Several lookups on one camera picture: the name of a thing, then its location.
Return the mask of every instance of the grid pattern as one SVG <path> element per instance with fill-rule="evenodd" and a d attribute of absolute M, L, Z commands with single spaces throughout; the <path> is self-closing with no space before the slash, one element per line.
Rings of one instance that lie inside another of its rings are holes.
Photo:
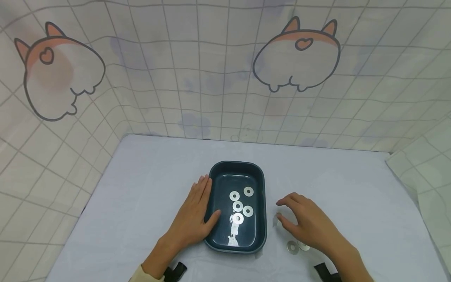
<path fill-rule="evenodd" d="M 125 134 L 393 152 L 451 110 L 448 0 L 0 0 L 0 9 L 3 282 L 45 279 Z M 316 30 L 337 20 L 340 62 L 315 88 L 273 93 L 251 65 L 295 15 Z M 78 114 L 57 122 L 31 111 L 13 42 L 43 38 L 47 21 L 106 64 Z"/>
<path fill-rule="evenodd" d="M 411 190 L 451 271 L 451 114 L 391 155 L 388 166 Z"/>

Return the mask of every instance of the black clip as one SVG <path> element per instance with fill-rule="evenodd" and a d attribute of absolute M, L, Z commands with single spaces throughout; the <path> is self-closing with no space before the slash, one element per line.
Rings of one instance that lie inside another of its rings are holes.
<path fill-rule="evenodd" d="M 315 270 L 318 272 L 322 282 L 341 282 L 340 275 L 338 273 L 331 274 L 325 263 L 315 266 Z"/>
<path fill-rule="evenodd" d="M 165 275 L 165 282 L 177 282 L 180 280 L 180 278 L 182 278 L 183 273 L 185 273 L 185 271 L 188 268 L 181 262 L 179 262 L 177 264 L 177 266 L 175 267 L 174 270 L 172 270 L 170 267 L 166 268 L 166 271 L 164 273 Z"/>

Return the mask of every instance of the cartoon cat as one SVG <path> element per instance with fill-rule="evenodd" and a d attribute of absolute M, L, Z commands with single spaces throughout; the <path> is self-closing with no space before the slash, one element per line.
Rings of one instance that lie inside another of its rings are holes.
<path fill-rule="evenodd" d="M 286 85 L 297 86 L 299 92 L 320 85 L 334 73 L 340 59 L 336 29 L 334 19 L 321 31 L 300 29 L 299 17 L 293 17 L 255 57 L 255 77 L 271 92 Z M 256 63 L 263 66 L 258 73 Z"/>
<path fill-rule="evenodd" d="M 105 75 L 105 63 L 92 48 L 45 24 L 46 37 L 31 46 L 15 38 L 25 64 L 23 87 L 33 111 L 47 121 L 75 115 L 77 96 L 93 94 Z"/>

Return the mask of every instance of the wall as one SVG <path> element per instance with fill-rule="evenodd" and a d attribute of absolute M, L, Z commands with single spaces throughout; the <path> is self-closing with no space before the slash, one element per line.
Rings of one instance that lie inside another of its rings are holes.
<path fill-rule="evenodd" d="M 449 0 L 163 3 L 0 0 L 0 281 L 46 277 L 124 134 L 392 152 L 451 108 Z"/>
<path fill-rule="evenodd" d="M 415 195 L 424 222 L 451 271 L 451 113 L 387 160 Z"/>

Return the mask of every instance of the tray rim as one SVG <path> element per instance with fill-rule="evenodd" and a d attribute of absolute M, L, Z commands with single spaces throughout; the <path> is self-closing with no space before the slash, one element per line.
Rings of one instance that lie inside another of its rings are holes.
<path fill-rule="evenodd" d="M 264 246 L 265 243 L 266 243 L 266 239 L 267 239 L 267 235 L 268 235 L 268 230 L 267 230 L 267 217 L 266 217 L 266 187 L 265 187 L 265 175 L 264 175 L 262 169 L 261 169 L 258 165 L 254 164 L 254 163 L 252 163 L 252 162 L 220 161 L 220 162 L 217 162 L 216 164 L 214 164 L 214 165 L 212 166 L 212 168 L 210 169 L 209 176 L 211 176 L 212 171 L 213 171 L 213 169 L 214 169 L 216 166 L 218 166 L 218 165 L 220 165 L 220 164 L 222 164 L 222 163 L 225 163 L 225 162 L 226 162 L 226 163 L 240 163 L 240 164 L 252 165 L 252 166 L 256 167 L 256 168 L 258 169 L 258 171 L 260 171 L 260 173 L 261 173 L 261 175 L 262 175 L 262 180 L 263 180 L 263 184 L 262 184 L 262 189 L 263 189 L 263 208 L 264 208 L 264 210 L 265 210 L 265 212 L 264 212 L 264 214 L 263 214 L 263 218 L 264 218 L 265 235 L 264 235 L 264 237 L 263 237 L 262 243 L 261 243 L 255 250 L 252 250 L 252 251 L 226 250 L 226 249 L 221 249 L 221 248 L 214 247 L 214 246 L 212 246 L 212 245 L 207 241 L 207 237 L 209 236 L 209 234 L 207 235 L 207 237 L 205 237 L 205 239 L 203 239 L 203 241 L 204 241 L 204 243 L 205 243 L 210 249 L 215 250 L 215 251 L 218 251 L 218 252 L 229 253 L 229 254 L 254 254 L 254 253 L 257 253 L 258 251 L 260 251 L 260 250 L 263 248 L 263 246 Z"/>

